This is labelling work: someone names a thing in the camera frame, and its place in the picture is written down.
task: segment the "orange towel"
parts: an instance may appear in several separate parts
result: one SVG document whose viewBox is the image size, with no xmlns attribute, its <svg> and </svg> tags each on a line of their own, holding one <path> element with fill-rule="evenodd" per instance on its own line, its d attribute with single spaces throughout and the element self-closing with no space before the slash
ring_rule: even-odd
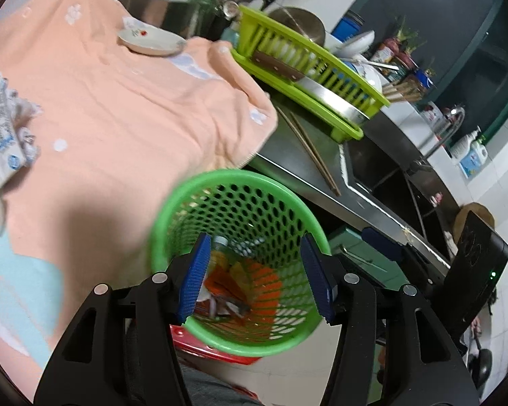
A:
<svg viewBox="0 0 508 406">
<path fill-rule="evenodd" d="M 117 0 L 31 0 L 0 23 L 0 72 L 44 111 L 29 125 L 41 157 L 5 199 L 15 252 L 64 275 L 51 347 L 93 286 L 116 283 L 142 250 L 175 186 L 245 165 L 277 123 L 229 43 L 134 54 L 117 43 L 127 16 Z"/>
</svg>

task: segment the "chopstick bundle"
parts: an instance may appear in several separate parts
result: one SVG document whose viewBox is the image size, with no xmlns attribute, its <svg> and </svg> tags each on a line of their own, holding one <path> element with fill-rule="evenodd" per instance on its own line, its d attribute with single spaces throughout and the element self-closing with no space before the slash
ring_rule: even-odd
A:
<svg viewBox="0 0 508 406">
<path fill-rule="evenodd" d="M 313 141 L 310 139 L 309 135 L 306 133 L 305 128 L 299 123 L 295 115 L 290 112 L 290 115 L 293 119 L 293 121 L 282 111 L 279 107 L 275 105 L 276 110 L 280 113 L 280 115 L 284 118 L 288 126 L 291 128 L 291 130 L 294 132 L 294 134 L 299 139 L 299 142 L 301 142 L 301 145 L 304 147 L 304 149 L 307 151 L 310 158 L 313 160 L 314 164 L 316 165 L 316 168 L 318 168 L 318 171 L 320 171 L 320 174 L 322 174 L 322 177 L 324 178 L 325 182 L 328 184 L 329 189 L 333 191 L 333 193 L 337 196 L 341 196 L 341 191 L 339 190 L 339 187 L 337 186 L 337 183 L 335 183 L 335 180 L 333 179 L 333 176 L 329 172 L 329 169 L 327 165 L 324 163 L 322 157 L 320 156 L 320 153 L 316 149 L 316 147 L 313 144 Z"/>
<path fill-rule="evenodd" d="M 382 87 L 382 94 L 392 103 L 417 102 L 423 97 L 418 87 L 411 82 L 386 84 Z"/>
</svg>

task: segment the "dish soap bottle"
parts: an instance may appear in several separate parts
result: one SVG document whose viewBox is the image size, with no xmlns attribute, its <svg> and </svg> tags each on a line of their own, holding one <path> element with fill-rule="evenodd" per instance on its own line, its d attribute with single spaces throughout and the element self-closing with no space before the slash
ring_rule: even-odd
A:
<svg viewBox="0 0 508 406">
<path fill-rule="evenodd" d="M 488 152 L 481 144 L 481 139 L 472 142 L 469 153 L 459 163 L 467 178 L 477 174 L 488 159 Z"/>
<path fill-rule="evenodd" d="M 460 138 L 454 146 L 450 149 L 453 163 L 458 164 L 470 151 L 471 143 L 478 137 L 480 127 L 476 128 L 473 132 Z"/>
</svg>

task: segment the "blue container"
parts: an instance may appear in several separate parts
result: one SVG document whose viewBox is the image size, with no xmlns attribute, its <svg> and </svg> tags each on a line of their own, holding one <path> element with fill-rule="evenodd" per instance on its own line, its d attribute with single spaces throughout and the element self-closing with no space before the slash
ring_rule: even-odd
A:
<svg viewBox="0 0 508 406">
<path fill-rule="evenodd" d="M 363 18 L 349 10 L 335 26 L 331 35 L 339 41 L 345 42 L 348 38 L 357 35 L 361 26 L 363 26 Z"/>
</svg>

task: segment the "light blue cloth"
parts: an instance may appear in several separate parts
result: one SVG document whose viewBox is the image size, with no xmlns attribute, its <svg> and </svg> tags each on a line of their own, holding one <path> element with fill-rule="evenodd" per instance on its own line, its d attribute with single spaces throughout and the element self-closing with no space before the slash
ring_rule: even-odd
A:
<svg viewBox="0 0 508 406">
<path fill-rule="evenodd" d="M 171 58 L 168 58 L 169 61 L 177 67 L 179 70 L 182 70 L 185 73 L 188 73 L 190 76 L 194 78 L 198 78 L 199 80 L 220 80 L 222 79 L 217 74 L 208 73 L 204 69 L 202 69 L 198 63 L 192 58 L 188 53 L 181 53 L 179 55 L 175 55 Z"/>
<path fill-rule="evenodd" d="M 51 357 L 46 339 L 57 324 L 63 276 L 55 265 L 16 255 L 0 237 L 0 326 L 5 327 L 43 369 Z"/>
</svg>

